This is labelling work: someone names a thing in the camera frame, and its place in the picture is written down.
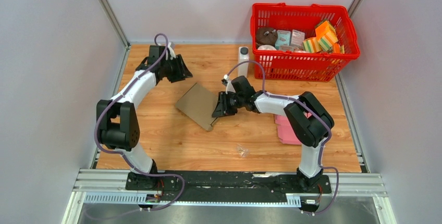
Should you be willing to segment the brown cardboard box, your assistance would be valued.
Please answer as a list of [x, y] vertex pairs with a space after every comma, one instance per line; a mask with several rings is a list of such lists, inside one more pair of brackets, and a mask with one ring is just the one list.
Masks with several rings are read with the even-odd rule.
[[175, 107], [205, 131], [212, 131], [217, 118], [212, 117], [218, 96], [199, 83], [195, 83], [176, 102]]

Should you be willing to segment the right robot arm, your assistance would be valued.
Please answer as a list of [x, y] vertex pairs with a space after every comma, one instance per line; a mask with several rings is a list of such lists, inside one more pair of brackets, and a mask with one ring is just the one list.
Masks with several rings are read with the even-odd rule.
[[221, 91], [212, 113], [213, 118], [233, 116], [238, 109], [258, 114], [273, 114], [288, 119], [292, 130], [301, 142], [301, 162], [297, 168], [297, 185], [304, 192], [317, 187], [323, 174], [323, 149], [331, 138], [334, 120], [311, 92], [296, 96], [283, 96], [256, 91], [245, 76], [233, 80], [223, 78], [223, 83], [233, 88]]

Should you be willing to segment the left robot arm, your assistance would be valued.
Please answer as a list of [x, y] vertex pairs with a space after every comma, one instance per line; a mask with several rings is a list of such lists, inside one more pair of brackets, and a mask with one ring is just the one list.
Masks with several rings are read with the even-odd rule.
[[96, 105], [94, 140], [104, 153], [118, 154], [139, 174], [139, 183], [147, 190], [159, 184], [155, 161], [139, 143], [140, 126], [136, 110], [148, 92], [167, 79], [179, 82], [193, 75], [180, 54], [168, 45], [151, 45], [149, 54], [135, 69], [131, 80], [110, 99], [102, 99]]

